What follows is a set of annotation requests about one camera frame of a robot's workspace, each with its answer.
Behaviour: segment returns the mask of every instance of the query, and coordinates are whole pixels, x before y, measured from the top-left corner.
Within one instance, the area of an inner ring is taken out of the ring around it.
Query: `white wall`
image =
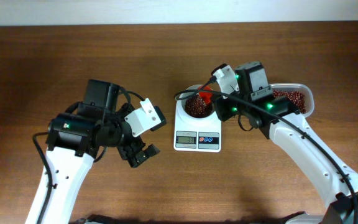
[[[0,26],[358,20],[358,0],[0,0]]]

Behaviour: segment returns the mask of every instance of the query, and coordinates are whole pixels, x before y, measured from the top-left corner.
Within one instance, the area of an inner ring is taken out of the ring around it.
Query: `wooden table surface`
[[[235,119],[222,124],[220,153],[172,147],[173,95],[204,83],[223,62],[253,60],[270,83],[311,88],[316,108],[308,122],[358,171],[358,22],[0,27],[0,223],[25,221],[42,172],[31,136],[82,100],[90,78],[150,98],[168,124],[142,136],[161,153],[139,168],[110,149],[83,182],[71,220],[323,214],[317,191],[286,153]]]

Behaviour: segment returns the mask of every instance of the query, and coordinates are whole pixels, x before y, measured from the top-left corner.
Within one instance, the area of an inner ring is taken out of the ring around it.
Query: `red object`
[[[209,86],[204,87],[204,90],[212,90]],[[211,97],[212,97],[212,93],[203,93],[203,92],[199,92],[198,93],[201,97],[201,99],[204,100],[204,102],[208,105],[211,103]]]

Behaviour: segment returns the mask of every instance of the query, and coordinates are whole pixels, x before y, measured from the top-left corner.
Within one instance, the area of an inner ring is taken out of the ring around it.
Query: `white scale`
[[[188,90],[195,90],[201,85],[193,85]],[[183,93],[186,97],[193,93]],[[178,151],[219,152],[222,143],[222,123],[216,112],[206,118],[194,118],[184,109],[186,100],[177,101],[175,112],[175,135],[173,148]]]

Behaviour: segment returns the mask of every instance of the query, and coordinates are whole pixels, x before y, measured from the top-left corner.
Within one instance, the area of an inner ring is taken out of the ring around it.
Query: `scale button panel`
[[[176,147],[196,149],[197,148],[197,132],[196,131],[177,131],[175,142]]]
[[[219,133],[198,133],[199,149],[219,149]]]

